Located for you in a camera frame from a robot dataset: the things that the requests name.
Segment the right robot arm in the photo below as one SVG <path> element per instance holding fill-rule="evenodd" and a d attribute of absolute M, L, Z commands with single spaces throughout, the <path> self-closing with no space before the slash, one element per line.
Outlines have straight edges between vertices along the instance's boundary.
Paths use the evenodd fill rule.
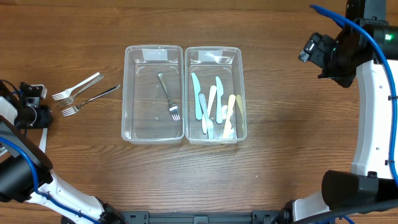
<path fill-rule="evenodd" d="M 312 34 L 299 59 L 344 88 L 358 84 L 356 152 L 350 171 L 327 171 L 320 191 L 288 202 L 278 223 L 334 223 L 397 207 L 397 27 L 386 21 L 385 1 L 348 1 L 344 15 L 314 10 L 341 30 Z"/>

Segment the metal fork dark handle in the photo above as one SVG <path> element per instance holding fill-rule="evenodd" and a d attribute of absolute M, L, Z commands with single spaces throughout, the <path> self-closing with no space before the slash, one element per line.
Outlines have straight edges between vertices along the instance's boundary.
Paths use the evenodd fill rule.
<path fill-rule="evenodd" d="M 116 85 L 116 86 L 114 86 L 114 87 L 112 87 L 112 88 L 110 88 L 110 89 L 108 89 L 108 90 L 106 90 L 106 91 L 100 93 L 99 95 L 96 95 L 96 96 L 90 98 L 89 100 L 84 101 L 83 103 L 81 103 L 81 104 L 79 104 L 79 105 L 72 106 L 72 107 L 69 107 L 69 108 L 63 110 L 63 111 L 62 111 L 62 116 L 67 117 L 67 116 L 71 116 L 71 115 L 76 114 L 76 113 L 79 112 L 79 111 L 81 110 L 81 108 L 82 108 L 83 106 L 85 106 L 86 104 L 88 104 L 88 103 L 90 103 L 90 102 L 92 102 L 92 101 L 95 101 L 96 99 L 101 98 L 102 96 L 107 95 L 107 94 L 113 92 L 114 90 L 117 90 L 120 86 L 121 86 L 121 85 L 118 84 L 118 85 Z"/>

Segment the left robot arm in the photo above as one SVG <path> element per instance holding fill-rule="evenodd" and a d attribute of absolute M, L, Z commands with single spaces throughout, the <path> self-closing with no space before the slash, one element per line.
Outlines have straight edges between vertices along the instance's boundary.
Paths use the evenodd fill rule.
<path fill-rule="evenodd" d="M 15 87 L 1 80 L 1 201 L 12 200 L 45 206 L 61 214 L 61 222 L 125 223 L 110 204 L 86 195 L 54 171 L 45 153 L 52 111 L 40 104 L 47 90 L 43 85 L 22 82 Z"/>

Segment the pale blue plastic knife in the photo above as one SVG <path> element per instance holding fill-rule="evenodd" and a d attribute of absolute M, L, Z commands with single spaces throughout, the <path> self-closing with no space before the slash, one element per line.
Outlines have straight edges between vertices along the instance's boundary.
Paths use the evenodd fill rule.
<path fill-rule="evenodd" d="M 200 93 L 198 97 L 199 97 L 199 100 L 200 100 L 201 108 L 203 110 L 203 115 L 205 116 L 208 139 L 213 139 L 213 137 L 214 137 L 214 126 L 213 126 L 212 120 L 209 118 L 208 113 L 207 113 L 208 108 L 207 108 L 205 95 Z"/>

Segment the white plastic fork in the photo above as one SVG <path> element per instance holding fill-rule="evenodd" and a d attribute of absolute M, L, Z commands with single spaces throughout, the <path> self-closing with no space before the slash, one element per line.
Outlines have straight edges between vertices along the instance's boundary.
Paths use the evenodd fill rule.
<path fill-rule="evenodd" d="M 62 91 L 60 93 L 52 95 L 52 98 L 54 100 L 62 100 L 62 99 L 68 98 L 74 90 L 76 90 L 77 88 L 81 87 L 82 85 L 88 83 L 89 81 L 91 81 L 92 79 L 96 78 L 99 75 L 100 75 L 100 73 L 96 72 L 95 74 L 93 74 L 92 76 L 84 79 L 82 82 L 78 83 L 77 85 L 75 85 L 75 86 L 73 86 L 71 88 L 67 88 L 66 90 L 64 90 L 64 91 Z"/>
<path fill-rule="evenodd" d="M 47 134 L 48 134 L 48 129 L 44 128 L 43 132 L 42 132 L 42 136 L 40 139 L 40 143 L 39 143 L 39 149 L 42 152 L 46 152 L 46 146 L 47 146 Z"/>

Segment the white plastic knife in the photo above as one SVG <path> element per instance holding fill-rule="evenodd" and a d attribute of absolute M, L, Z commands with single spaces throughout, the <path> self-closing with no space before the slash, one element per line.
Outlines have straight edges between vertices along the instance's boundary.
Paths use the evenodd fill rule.
<path fill-rule="evenodd" d="M 208 104 L 207 104 L 207 114 L 208 114 L 208 116 L 210 116 L 211 107 L 213 105 L 215 96 L 216 96 L 216 86 L 212 85 L 210 87 L 210 92 L 209 92 L 209 96 L 208 96 Z M 207 133 L 206 121 L 204 119 L 204 116 L 203 116 L 203 119 L 202 119 L 202 131 L 203 131 L 204 134 Z"/>

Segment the light blue plastic knife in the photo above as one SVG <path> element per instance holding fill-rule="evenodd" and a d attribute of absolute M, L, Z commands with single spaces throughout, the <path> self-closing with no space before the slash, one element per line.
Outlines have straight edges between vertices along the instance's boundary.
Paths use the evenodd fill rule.
<path fill-rule="evenodd" d="M 191 73 L 191 76 L 192 76 L 193 90 L 194 90 L 194 97 L 195 97 L 195 117 L 197 120 L 201 120 L 202 116 L 203 116 L 203 112 L 201 110 L 200 100 L 199 100 L 201 86 L 200 86 L 198 77 L 194 72 Z"/>

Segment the cream plastic knife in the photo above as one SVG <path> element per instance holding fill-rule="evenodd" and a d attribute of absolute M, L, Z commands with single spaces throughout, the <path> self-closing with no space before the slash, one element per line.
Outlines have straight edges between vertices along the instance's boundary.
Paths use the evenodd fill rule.
<path fill-rule="evenodd" d="M 230 95 L 228 99 L 228 107 L 227 107 L 226 121 L 223 131 L 223 139 L 228 139 L 230 132 L 232 130 L 231 117 L 233 115 L 233 108 L 235 101 L 236 101 L 236 96 Z"/>

